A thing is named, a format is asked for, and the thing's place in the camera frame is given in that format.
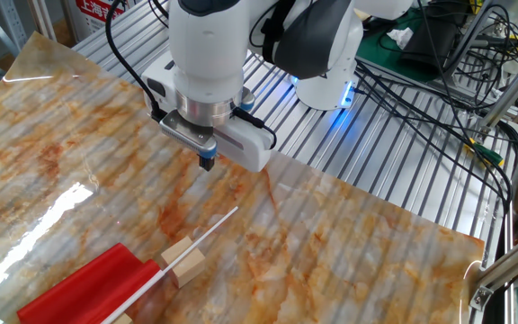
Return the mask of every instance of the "plastic sheet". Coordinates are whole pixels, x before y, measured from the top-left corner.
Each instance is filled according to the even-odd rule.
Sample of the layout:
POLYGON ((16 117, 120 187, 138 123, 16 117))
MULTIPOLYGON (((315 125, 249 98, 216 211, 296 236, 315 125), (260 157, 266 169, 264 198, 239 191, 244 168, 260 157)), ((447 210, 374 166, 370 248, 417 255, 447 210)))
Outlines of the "plastic sheet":
POLYGON ((141 90, 34 34, 0 83, 0 318, 118 242, 141 261, 198 238, 206 270, 164 279, 140 323, 466 322, 483 242, 280 153, 211 172, 162 135, 141 90))

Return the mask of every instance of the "white rod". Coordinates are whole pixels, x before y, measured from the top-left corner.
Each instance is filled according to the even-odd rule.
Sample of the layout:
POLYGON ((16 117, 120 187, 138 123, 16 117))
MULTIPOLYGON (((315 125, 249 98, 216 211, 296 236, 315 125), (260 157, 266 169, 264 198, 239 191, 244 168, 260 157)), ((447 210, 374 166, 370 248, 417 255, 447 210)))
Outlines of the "white rod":
POLYGON ((219 227, 219 225, 226 221, 227 218, 229 218, 229 216, 231 216, 234 212, 237 211, 237 209, 239 209, 239 207, 235 207, 227 215, 223 216, 222 219, 220 219, 215 225, 213 225, 212 228, 210 228, 207 232, 205 232, 205 234, 203 234, 199 239, 197 239, 195 243, 191 244, 191 246, 188 247, 179 257, 177 257, 175 261, 172 262, 167 268, 165 268, 164 270, 157 271, 157 273, 151 279, 149 279, 148 282, 146 282, 141 288, 139 288, 135 293, 133 293, 131 297, 129 297, 123 304, 120 305, 120 307, 117 308, 117 310, 115 310, 111 315, 104 319, 102 324, 111 324, 112 322, 114 322, 129 306, 131 306, 133 302, 139 299, 139 297, 141 297, 141 295, 143 295, 147 290, 149 290, 149 288, 151 288, 156 282, 158 282, 159 279, 163 278, 163 276, 169 270, 171 270, 171 268, 173 268, 175 265, 181 262, 181 260, 184 257, 191 253, 191 251, 193 251, 193 249, 196 248, 199 243, 201 243, 205 238, 207 238, 209 234, 213 232, 213 230, 215 230, 217 227, 219 227))

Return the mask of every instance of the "red object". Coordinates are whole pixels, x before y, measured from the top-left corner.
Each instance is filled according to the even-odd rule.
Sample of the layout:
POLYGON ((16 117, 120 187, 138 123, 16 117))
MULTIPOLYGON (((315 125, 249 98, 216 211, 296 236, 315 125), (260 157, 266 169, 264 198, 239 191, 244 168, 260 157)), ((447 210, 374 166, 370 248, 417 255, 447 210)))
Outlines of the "red object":
MULTIPOLYGON (((110 4, 106 4, 101 0, 76 0, 76 5, 83 14, 99 19, 104 23, 106 21, 105 18, 107 18, 107 12, 109 12, 111 7, 110 4)), ((116 8, 113 13, 113 20, 120 14, 123 14, 123 10, 116 8)))
POLYGON ((146 283, 159 265, 142 264, 116 244, 17 311, 22 324, 101 323, 146 283))

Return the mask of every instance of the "corrugated surface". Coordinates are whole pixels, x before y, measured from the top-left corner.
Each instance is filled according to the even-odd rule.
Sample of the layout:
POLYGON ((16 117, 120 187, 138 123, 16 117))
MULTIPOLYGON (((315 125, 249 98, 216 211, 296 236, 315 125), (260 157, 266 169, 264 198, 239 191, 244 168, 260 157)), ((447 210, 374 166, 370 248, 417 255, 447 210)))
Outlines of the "corrugated surface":
MULTIPOLYGON (((147 3, 116 22, 112 34, 121 54, 138 73, 168 50, 167 30, 147 3)), ((133 82, 102 33, 92 35, 75 50, 133 82)), ((485 240, 487 260, 494 260, 503 211, 495 193, 454 165, 457 161, 489 183, 493 181, 457 140, 431 125, 417 123, 435 146, 454 157, 451 161, 425 146, 413 130, 366 94, 357 94, 350 109, 321 112, 299 102, 287 74, 261 58, 249 55, 244 70, 246 86, 257 97, 254 114, 277 132, 277 150, 430 221, 485 240)), ((453 122, 451 110, 440 99, 401 85, 391 88, 438 120, 453 122)), ((511 174, 514 154, 502 140, 504 135, 496 135, 498 138, 489 138, 486 144, 505 158, 507 174, 511 174)))

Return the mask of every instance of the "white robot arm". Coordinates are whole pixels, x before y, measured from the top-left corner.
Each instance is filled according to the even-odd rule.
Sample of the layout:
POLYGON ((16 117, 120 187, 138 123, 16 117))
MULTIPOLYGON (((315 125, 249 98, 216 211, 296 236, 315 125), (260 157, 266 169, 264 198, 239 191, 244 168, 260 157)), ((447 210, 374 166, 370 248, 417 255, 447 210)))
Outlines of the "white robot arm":
MULTIPOLYGON (((396 1, 408 2, 405 10, 393 0, 366 1, 388 2, 382 17, 389 17, 412 0, 396 1)), ((292 75, 304 104, 349 106, 362 39, 353 8, 354 0, 171 0, 171 50, 141 76, 167 113, 163 132, 195 150, 207 170, 219 153, 260 171, 275 138, 248 113, 255 98, 243 85, 247 50, 292 75)))

